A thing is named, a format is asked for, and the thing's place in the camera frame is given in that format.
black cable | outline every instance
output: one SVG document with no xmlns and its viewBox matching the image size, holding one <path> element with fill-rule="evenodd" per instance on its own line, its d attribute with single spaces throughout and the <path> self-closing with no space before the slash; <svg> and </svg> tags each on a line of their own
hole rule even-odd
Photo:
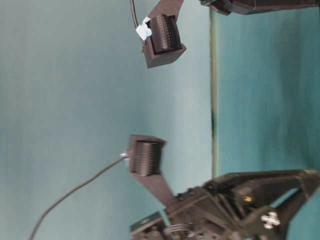
<svg viewBox="0 0 320 240">
<path fill-rule="evenodd" d="M 81 183 L 80 185 L 72 188 L 69 192 L 67 192 L 65 195 L 63 195 L 60 199 L 58 199 L 57 201 L 55 201 L 47 210 L 45 210 L 43 212 L 43 214 L 40 216 L 39 220 L 36 222 L 32 233 L 29 237 L 29 240 L 33 240 L 35 238 L 35 235 L 40 227 L 40 224 L 42 223 L 42 221 L 44 220 L 44 218 L 46 217 L 46 215 L 52 210 L 54 209 L 59 203 L 61 203 L 63 200 L 65 200 L 67 197 L 69 197 L 71 194 L 73 194 L 75 191 L 77 191 L 78 189 L 84 187 L 85 185 L 91 183 L 93 180 L 95 180 L 97 177 L 99 177 L 101 174 L 103 174 L 105 171 L 107 171 L 109 168 L 113 167 L 114 165 L 116 165 L 117 163 L 119 163 L 120 161 L 124 160 L 126 157 L 122 157 L 119 158 L 118 160 L 115 160 L 114 162 L 108 164 L 106 167 L 104 167 L 104 169 L 102 169 L 101 171 L 99 171 L 97 174 L 95 174 L 93 177 L 89 178 L 88 180 L 86 180 L 85 182 Z"/>
<path fill-rule="evenodd" d="M 137 28 L 139 26 L 139 24 L 138 24 L 138 20 L 137 20 L 137 14 L 136 14 L 134 0 L 130 0 L 130 4 L 131 4 L 131 13 L 132 13 L 133 23 L 134 23 L 135 28 Z"/>
</svg>

bolt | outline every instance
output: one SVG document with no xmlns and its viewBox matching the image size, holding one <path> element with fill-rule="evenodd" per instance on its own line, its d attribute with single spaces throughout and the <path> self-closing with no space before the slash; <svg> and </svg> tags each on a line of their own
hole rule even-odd
<svg viewBox="0 0 320 240">
<path fill-rule="evenodd" d="M 203 233 L 199 233 L 198 236 L 196 237 L 197 239 L 203 239 L 205 236 Z"/>
<path fill-rule="evenodd" d="M 243 200 L 244 200 L 245 202 L 247 202 L 247 203 L 251 203 L 252 200 L 253 200 L 253 198 L 252 198 L 251 196 L 244 196 L 244 197 L 243 197 Z"/>
</svg>

